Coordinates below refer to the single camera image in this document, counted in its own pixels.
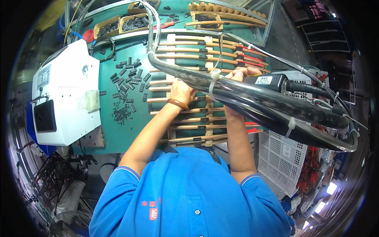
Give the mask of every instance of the bracelet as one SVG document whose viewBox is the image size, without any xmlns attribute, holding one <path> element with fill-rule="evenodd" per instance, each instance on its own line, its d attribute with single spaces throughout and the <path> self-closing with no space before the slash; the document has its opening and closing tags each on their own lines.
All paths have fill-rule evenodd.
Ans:
<svg viewBox="0 0 379 237">
<path fill-rule="evenodd" d="M 175 100 L 173 98 L 168 99 L 167 103 L 171 103 L 173 105 L 176 105 L 176 106 L 178 106 L 178 107 L 180 107 L 180 108 L 182 108 L 184 110 L 189 110 L 188 105 L 186 105 L 185 103 L 180 102 L 178 100 Z"/>
</svg>

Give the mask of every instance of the red cup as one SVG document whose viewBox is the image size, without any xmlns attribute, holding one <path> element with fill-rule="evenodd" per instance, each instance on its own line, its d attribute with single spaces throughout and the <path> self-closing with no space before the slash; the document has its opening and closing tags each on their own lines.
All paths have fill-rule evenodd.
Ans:
<svg viewBox="0 0 379 237">
<path fill-rule="evenodd" d="M 92 43 L 95 40 L 94 39 L 94 30 L 93 29 L 89 29 L 86 32 L 84 32 L 83 39 L 87 43 Z"/>
</svg>

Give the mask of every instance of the hand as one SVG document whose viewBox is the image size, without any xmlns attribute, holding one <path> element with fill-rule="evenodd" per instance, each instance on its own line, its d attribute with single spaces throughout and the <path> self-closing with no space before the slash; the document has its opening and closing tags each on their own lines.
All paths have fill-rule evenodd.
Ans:
<svg viewBox="0 0 379 237">
<path fill-rule="evenodd" d="M 262 74 L 261 71 L 259 71 L 258 69 L 255 69 L 252 67 L 244 67 L 244 68 L 234 70 L 233 72 L 229 73 L 225 77 L 241 82 L 243 80 L 244 75 L 248 76 L 248 75 L 261 75 L 261 74 Z M 224 106 L 224 110 L 225 110 L 225 116 L 227 117 L 239 115 L 239 113 L 228 108 L 227 106 Z"/>
<path fill-rule="evenodd" d="M 188 105 L 192 102 L 196 92 L 196 90 L 193 90 L 185 82 L 179 81 L 177 78 L 175 78 L 174 82 L 172 83 L 170 97 Z"/>
</svg>

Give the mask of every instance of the white plastic crate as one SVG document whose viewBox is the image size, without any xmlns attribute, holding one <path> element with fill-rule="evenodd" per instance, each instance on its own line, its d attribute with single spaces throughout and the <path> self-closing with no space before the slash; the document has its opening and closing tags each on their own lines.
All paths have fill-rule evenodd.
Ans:
<svg viewBox="0 0 379 237">
<path fill-rule="evenodd" d="M 299 71 L 283 71 L 274 72 L 275 74 L 283 73 L 289 80 L 311 84 L 312 80 Z M 328 74 L 328 72 L 319 71 L 319 75 Z M 304 96 L 312 98 L 312 94 L 301 93 L 295 95 L 295 98 L 308 101 Z M 258 155 L 258 171 L 264 174 L 285 194 L 292 197 L 296 192 L 301 168 L 307 152 L 307 145 L 285 138 L 273 131 L 265 131 L 259 133 L 259 155 Z"/>
</svg>

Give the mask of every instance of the red logo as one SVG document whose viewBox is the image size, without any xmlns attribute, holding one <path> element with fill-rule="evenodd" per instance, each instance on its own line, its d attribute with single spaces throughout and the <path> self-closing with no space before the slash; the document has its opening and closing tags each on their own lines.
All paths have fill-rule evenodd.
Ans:
<svg viewBox="0 0 379 237">
<path fill-rule="evenodd" d="M 154 221 L 158 217 L 158 208 L 150 208 L 149 219 Z"/>
</svg>

